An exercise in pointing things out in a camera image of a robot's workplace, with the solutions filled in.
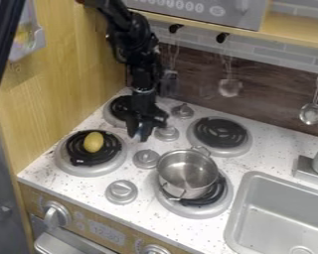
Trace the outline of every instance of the pot handle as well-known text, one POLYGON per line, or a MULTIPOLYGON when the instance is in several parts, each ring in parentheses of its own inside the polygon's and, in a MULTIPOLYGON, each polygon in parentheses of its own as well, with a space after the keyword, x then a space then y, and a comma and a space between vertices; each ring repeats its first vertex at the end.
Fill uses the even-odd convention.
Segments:
POLYGON ((168 195, 168 194, 166 194, 164 192, 164 188, 167 185, 168 185, 168 183, 166 182, 166 183, 164 183, 164 185, 160 186, 161 188, 159 189, 159 191, 161 191, 163 193, 163 195, 165 195, 167 197, 167 199, 174 200, 174 201, 179 201, 179 200, 181 200, 183 198, 184 194, 186 193, 186 190, 184 190, 183 193, 179 197, 174 197, 174 196, 168 195))
POLYGON ((203 147, 203 146, 193 146, 191 147, 191 150, 198 151, 207 157, 211 156, 211 152, 206 147, 203 147))

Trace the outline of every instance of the sink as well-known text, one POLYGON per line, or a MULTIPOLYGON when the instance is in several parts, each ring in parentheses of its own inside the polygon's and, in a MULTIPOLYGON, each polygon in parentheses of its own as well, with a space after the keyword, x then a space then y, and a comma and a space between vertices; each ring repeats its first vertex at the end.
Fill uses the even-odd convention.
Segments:
POLYGON ((239 254, 318 254, 318 190, 245 174, 225 240, 239 254))

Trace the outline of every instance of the wall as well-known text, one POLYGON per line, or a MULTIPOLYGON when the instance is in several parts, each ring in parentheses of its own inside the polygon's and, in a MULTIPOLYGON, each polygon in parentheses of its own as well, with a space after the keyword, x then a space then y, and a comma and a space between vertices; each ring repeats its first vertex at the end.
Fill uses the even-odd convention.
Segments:
MULTIPOLYGON (((168 45, 161 45, 161 51, 167 64, 168 45)), ((298 117, 300 108, 312 101, 315 73, 237 58, 232 64, 233 78, 242 82, 243 89, 239 96, 228 98, 219 93, 219 82, 227 77, 220 55, 180 48, 175 66, 178 88, 171 96, 318 136, 318 124, 307 126, 298 117)))
MULTIPOLYGON (((318 19, 318 0, 274 0, 271 9, 275 12, 318 19)), ((179 42, 179 45, 191 49, 211 53, 223 52, 240 59, 318 72, 318 50, 316 49, 241 36, 230 36, 225 44, 220 45, 215 40, 217 32, 184 27, 176 36, 171 36, 167 30, 170 24, 153 21, 151 24, 153 31, 163 43, 179 42)))
POLYGON ((0 129, 14 173, 83 121, 124 83, 101 15, 74 0, 38 0, 47 46, 8 63, 0 87, 0 129))

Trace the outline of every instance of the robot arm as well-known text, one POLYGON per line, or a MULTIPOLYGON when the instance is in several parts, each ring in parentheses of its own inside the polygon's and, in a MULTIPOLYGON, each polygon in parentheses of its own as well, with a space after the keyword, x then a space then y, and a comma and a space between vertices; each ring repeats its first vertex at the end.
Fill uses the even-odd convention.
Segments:
POLYGON ((166 127, 168 114, 155 104, 162 76, 158 39, 147 19, 129 12, 121 0, 77 0, 96 8, 107 20, 107 39, 116 59, 127 65, 132 76, 131 110, 126 117, 130 137, 147 141, 153 128, 166 127))

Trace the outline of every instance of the metal pot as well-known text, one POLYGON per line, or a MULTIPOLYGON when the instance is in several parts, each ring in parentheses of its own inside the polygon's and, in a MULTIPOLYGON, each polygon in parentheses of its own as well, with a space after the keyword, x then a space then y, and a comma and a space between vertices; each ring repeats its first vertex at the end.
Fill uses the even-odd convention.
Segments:
POLYGON ((204 147, 176 150, 160 157, 157 164, 161 188, 172 199, 196 199, 205 195, 220 173, 204 147))

